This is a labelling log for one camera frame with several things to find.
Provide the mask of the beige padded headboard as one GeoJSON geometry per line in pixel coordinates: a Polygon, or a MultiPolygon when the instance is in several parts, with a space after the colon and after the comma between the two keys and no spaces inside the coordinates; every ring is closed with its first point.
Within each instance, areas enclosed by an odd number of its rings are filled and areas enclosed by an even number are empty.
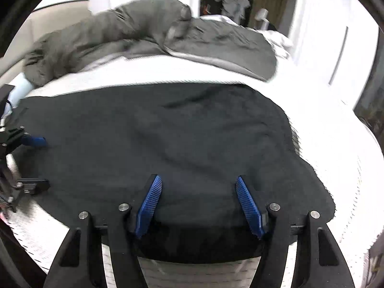
{"type": "Polygon", "coordinates": [[[1,75],[24,58],[39,38],[91,16],[89,0],[71,0],[33,11],[20,27],[1,58],[1,75]]]}

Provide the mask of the light blue pillow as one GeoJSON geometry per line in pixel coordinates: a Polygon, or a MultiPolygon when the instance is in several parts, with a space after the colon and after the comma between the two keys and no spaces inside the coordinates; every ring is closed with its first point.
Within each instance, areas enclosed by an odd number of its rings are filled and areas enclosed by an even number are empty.
{"type": "Polygon", "coordinates": [[[10,85],[14,86],[8,96],[8,101],[13,107],[16,107],[20,100],[24,99],[31,91],[35,89],[35,86],[26,79],[24,73],[18,74],[11,82],[10,85]]]}

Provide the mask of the grey green duvet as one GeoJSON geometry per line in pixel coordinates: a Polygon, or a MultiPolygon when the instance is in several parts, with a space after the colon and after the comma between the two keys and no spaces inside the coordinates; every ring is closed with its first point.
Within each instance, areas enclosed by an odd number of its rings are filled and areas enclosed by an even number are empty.
{"type": "Polygon", "coordinates": [[[277,69],[272,45],[261,33],[222,21],[194,18],[179,0],[136,0],[47,33],[24,57],[35,86],[119,56],[169,55],[237,72],[261,81],[277,69]]]}

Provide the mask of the white wardrobe door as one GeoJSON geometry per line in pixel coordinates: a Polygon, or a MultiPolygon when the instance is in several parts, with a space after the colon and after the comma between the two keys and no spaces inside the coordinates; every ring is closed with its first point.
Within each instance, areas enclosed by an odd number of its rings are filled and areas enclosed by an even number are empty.
{"type": "Polygon", "coordinates": [[[289,37],[299,77],[355,108],[374,64],[379,26],[358,0],[296,0],[289,37]]]}

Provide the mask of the white desk lamp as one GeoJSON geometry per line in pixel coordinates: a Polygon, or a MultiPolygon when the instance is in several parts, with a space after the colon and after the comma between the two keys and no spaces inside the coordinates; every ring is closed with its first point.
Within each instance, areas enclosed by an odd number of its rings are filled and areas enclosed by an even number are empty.
{"type": "Polygon", "coordinates": [[[268,10],[266,8],[261,8],[254,16],[254,28],[256,30],[267,30],[270,24],[267,17],[268,10]]]}

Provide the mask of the black pants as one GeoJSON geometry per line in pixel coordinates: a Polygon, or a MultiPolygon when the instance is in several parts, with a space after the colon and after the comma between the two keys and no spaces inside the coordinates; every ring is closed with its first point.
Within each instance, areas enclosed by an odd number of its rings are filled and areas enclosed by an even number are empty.
{"type": "Polygon", "coordinates": [[[235,192],[238,177],[260,209],[278,203],[295,224],[335,203],[295,151],[282,108],[242,84],[115,86],[55,97],[33,96],[15,110],[48,146],[21,147],[21,175],[45,178],[38,204],[67,226],[81,211],[98,216],[129,202],[153,174],[162,195],[141,255],[179,263],[256,256],[235,192]]]}

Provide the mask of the grey clothes on rack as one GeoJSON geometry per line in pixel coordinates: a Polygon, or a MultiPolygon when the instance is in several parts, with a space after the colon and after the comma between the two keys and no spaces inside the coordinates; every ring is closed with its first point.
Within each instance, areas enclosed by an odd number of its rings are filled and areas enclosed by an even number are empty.
{"type": "Polygon", "coordinates": [[[222,2],[221,15],[230,18],[236,24],[245,19],[245,11],[251,6],[248,0],[215,0],[222,2]]]}

